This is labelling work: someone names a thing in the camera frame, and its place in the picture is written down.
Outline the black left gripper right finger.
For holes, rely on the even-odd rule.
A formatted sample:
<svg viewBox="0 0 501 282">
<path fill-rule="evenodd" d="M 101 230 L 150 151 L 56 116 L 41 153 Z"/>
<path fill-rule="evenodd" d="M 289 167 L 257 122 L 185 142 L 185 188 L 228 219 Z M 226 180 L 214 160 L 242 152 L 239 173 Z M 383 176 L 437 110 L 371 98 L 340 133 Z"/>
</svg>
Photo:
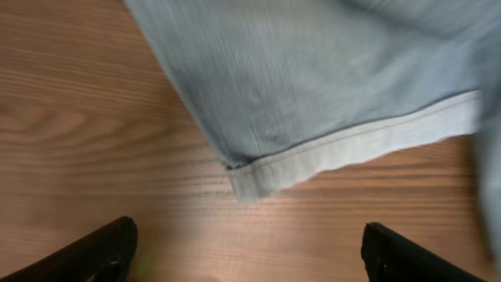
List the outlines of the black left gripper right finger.
<svg viewBox="0 0 501 282">
<path fill-rule="evenodd" d="M 378 222 L 366 224 L 361 256 L 370 282 L 483 282 Z"/>
</svg>

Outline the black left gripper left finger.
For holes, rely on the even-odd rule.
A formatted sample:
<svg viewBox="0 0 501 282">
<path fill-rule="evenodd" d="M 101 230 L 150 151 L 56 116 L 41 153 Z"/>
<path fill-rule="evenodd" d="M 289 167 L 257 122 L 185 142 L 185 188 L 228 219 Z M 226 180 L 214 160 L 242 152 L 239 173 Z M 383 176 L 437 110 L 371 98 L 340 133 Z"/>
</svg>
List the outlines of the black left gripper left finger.
<svg viewBox="0 0 501 282">
<path fill-rule="evenodd" d="M 137 245 L 137 225 L 123 216 L 1 282 L 125 282 Z"/>
</svg>

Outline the light blue denim shorts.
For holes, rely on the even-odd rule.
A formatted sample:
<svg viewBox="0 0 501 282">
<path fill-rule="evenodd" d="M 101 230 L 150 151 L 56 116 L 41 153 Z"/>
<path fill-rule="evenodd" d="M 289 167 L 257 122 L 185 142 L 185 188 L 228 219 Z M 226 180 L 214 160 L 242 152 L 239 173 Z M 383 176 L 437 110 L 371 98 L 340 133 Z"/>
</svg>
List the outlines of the light blue denim shorts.
<svg viewBox="0 0 501 282">
<path fill-rule="evenodd" d="M 500 4 L 128 0 L 237 197 L 475 134 L 500 257 Z"/>
</svg>

